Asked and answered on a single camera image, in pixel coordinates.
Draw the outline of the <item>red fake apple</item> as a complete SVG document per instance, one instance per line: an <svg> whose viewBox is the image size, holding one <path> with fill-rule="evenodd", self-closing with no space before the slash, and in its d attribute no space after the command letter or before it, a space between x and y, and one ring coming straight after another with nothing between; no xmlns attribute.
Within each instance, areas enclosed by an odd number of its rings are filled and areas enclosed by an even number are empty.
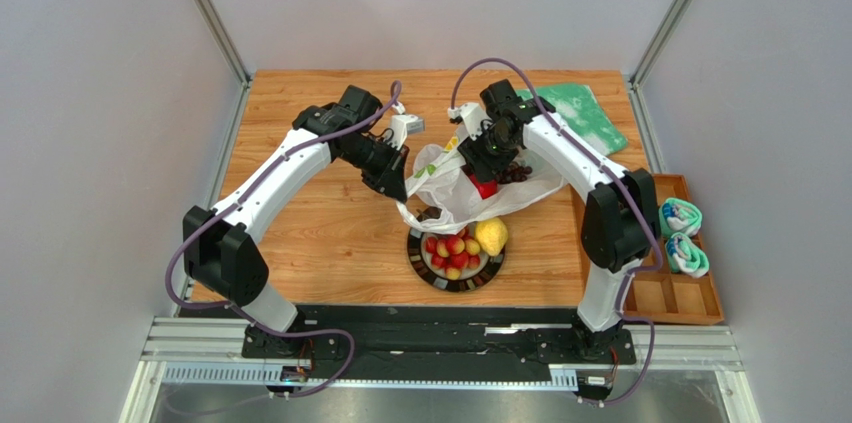
<svg viewBox="0 0 852 423"><path fill-rule="evenodd" d="M482 200L495 196L499 191L499 184L496 180L480 181L475 175L470 175L469 180Z"/></svg>

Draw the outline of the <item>white plastic bag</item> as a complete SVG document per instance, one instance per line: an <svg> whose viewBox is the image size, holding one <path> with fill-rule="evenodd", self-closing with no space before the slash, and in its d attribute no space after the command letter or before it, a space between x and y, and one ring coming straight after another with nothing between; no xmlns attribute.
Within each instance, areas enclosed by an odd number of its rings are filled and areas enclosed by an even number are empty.
<svg viewBox="0 0 852 423"><path fill-rule="evenodd" d="M500 185L494 195L483 198L462 170L465 161L455 147L428 144L414 160L413 174L405 180L406 191L440 214L436 219L420 222L406 204L397 203L397 210L403 221L417 231L448 234L470 223L525 209L567 185L542 157L523 150L520 160L532 168L531 175L522 182Z"/></svg>

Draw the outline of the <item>yellow fake lemon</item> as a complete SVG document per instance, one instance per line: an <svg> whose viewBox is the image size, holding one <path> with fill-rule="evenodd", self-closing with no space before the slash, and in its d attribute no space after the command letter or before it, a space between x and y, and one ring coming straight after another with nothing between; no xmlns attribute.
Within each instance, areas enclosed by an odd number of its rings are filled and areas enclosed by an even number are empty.
<svg viewBox="0 0 852 423"><path fill-rule="evenodd" d="M487 219L476 224L474 239L485 253L496 257L509 240L509 230L500 218Z"/></svg>

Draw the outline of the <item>red yellow cherry bunch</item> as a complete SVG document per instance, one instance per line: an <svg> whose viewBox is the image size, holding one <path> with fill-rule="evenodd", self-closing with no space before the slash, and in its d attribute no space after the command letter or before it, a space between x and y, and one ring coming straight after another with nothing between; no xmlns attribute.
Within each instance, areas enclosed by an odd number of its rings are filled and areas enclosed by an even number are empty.
<svg viewBox="0 0 852 423"><path fill-rule="evenodd" d="M450 280L473 277L487 260L468 228L450 235L427 234L421 247L427 266Z"/></svg>

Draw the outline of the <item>dark purple grape bunch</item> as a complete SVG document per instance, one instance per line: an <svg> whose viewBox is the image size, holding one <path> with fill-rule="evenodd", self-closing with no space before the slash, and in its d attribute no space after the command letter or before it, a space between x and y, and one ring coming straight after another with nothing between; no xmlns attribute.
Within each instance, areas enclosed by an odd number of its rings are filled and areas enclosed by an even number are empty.
<svg viewBox="0 0 852 423"><path fill-rule="evenodd" d="M497 181L501 185L526 181L532 173L532 168L526 165L512 163L508 169L502 171Z"/></svg>

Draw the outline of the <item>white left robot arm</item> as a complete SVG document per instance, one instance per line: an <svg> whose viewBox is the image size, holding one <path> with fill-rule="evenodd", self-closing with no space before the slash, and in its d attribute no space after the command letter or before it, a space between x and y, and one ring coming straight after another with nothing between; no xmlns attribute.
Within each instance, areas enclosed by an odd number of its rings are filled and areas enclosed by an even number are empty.
<svg viewBox="0 0 852 423"><path fill-rule="evenodd" d="M408 199L405 163L408 136L424 130L421 117L405 111L391 85L391 98L350 85L336 102L301 111L274 153L236 190L210 209L190 208L183 242L169 263L271 334L285 333L297 307L269 281L258 245L299 190L337 159L359 170L371 190L399 203Z"/></svg>

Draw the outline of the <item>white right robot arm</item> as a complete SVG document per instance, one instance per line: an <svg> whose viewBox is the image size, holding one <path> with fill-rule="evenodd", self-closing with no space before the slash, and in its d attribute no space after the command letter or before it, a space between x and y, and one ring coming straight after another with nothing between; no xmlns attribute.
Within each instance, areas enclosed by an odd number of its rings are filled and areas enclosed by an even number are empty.
<svg viewBox="0 0 852 423"><path fill-rule="evenodd" d="M653 177L600 154L551 104L538 95L522 99L508 80L489 85L480 99L448 110L450 121L467 131L459 152L468 169L480 183L494 181L525 149L584 199L581 243L591 266L577 312L588 331L610 330L622 319L630 279L659 246Z"/></svg>

